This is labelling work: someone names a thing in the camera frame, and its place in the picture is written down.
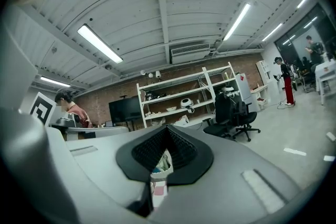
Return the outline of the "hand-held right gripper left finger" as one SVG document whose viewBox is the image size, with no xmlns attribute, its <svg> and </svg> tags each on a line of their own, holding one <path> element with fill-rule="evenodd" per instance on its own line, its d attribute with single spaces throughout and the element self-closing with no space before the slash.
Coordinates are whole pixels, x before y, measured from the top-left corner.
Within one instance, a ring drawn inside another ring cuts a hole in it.
<svg viewBox="0 0 336 224">
<path fill-rule="evenodd" d="M 104 193 L 123 207 L 141 199 L 145 184 L 129 180 L 116 162 L 117 150 L 155 127 L 101 138 L 67 141 L 81 169 Z"/>
</svg>

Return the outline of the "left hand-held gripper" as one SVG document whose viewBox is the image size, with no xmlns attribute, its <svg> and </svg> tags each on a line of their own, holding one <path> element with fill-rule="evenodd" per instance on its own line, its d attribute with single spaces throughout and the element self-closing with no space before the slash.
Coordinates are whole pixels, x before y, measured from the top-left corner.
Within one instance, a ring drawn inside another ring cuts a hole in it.
<svg viewBox="0 0 336 224">
<path fill-rule="evenodd" d="M 22 113 L 36 68 L 1 12 L 1 161 L 30 204 L 51 223 L 80 223 L 78 166 L 57 130 Z"/>
</svg>

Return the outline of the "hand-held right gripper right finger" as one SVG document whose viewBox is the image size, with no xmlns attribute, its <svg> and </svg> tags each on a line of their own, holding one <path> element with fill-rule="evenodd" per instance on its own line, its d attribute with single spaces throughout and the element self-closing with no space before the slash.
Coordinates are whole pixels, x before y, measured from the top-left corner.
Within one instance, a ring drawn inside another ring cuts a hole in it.
<svg viewBox="0 0 336 224">
<path fill-rule="evenodd" d="M 256 169 L 287 200 L 299 186 L 280 168 L 247 146 L 179 128 L 207 144 L 214 155 L 209 170 L 194 184 L 168 187 L 160 206 L 148 217 L 151 223 L 253 223 L 268 215 L 242 173 Z"/>
</svg>

